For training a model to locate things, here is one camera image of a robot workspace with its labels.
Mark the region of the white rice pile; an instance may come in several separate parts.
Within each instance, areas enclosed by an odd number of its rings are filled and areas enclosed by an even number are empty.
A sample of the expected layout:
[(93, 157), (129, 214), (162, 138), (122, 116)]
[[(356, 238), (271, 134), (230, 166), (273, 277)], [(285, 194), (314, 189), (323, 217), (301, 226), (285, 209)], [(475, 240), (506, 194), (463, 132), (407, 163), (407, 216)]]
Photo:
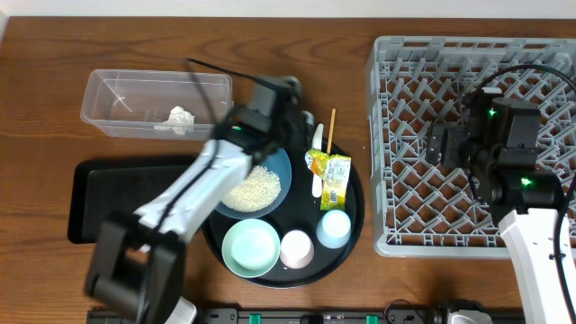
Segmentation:
[(280, 191), (279, 175), (264, 166), (255, 166), (221, 202), (236, 212), (257, 212), (272, 204)]

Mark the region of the blue plate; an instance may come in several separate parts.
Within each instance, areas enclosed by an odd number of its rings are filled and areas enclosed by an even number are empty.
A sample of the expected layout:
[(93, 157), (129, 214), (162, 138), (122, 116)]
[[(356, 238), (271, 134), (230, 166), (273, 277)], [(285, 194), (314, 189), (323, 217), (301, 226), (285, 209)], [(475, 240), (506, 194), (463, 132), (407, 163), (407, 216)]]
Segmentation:
[(237, 220), (254, 219), (266, 216), (283, 202), (285, 196), (289, 192), (292, 183), (292, 165), (285, 150), (280, 148), (273, 155), (268, 156), (267, 159), (259, 166), (266, 167), (269, 171), (273, 171), (279, 175), (281, 191), (274, 202), (264, 209), (254, 212), (234, 211), (220, 202), (215, 208), (216, 212)]

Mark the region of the light blue cup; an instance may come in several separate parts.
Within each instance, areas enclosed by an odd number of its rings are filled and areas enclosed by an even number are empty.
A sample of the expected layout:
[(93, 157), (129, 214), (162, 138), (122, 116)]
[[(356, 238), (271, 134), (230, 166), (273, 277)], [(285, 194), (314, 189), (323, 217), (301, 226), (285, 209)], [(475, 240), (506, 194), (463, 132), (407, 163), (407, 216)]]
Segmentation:
[(324, 214), (316, 228), (318, 241), (326, 248), (342, 248), (350, 239), (352, 223), (349, 216), (341, 210), (332, 210)]

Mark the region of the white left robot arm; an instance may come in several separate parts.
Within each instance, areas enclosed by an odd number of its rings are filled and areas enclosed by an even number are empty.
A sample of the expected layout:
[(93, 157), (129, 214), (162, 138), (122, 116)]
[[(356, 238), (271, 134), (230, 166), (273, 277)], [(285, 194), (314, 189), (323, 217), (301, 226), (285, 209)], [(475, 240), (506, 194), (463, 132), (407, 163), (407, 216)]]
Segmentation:
[(135, 323), (192, 323), (183, 296), (187, 245), (228, 192), (279, 148), (303, 143), (302, 85), (255, 78), (250, 102), (215, 123), (194, 162), (157, 198), (101, 224), (85, 279), (87, 296)]

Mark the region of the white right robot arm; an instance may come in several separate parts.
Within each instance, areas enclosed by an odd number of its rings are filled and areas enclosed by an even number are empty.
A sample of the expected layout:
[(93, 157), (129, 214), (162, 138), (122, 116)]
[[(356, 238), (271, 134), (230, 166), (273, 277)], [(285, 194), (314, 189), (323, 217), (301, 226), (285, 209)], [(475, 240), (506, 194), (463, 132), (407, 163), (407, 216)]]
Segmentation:
[(536, 166), (540, 110), (496, 87), (465, 99), (465, 124), (428, 129), (426, 161), (467, 170), (474, 200), (488, 205), (510, 253), (526, 322), (573, 323), (571, 199), (555, 173)]

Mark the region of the yellow green snack wrapper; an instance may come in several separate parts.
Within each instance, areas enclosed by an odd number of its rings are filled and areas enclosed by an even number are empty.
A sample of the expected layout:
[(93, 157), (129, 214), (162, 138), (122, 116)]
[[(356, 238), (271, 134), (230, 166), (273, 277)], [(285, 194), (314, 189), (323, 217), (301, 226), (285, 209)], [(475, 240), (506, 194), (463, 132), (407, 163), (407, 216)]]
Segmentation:
[(320, 208), (323, 211), (343, 211), (352, 166), (351, 158), (338, 154), (328, 155), (312, 148), (306, 152), (305, 161), (309, 170), (319, 176), (323, 183)]

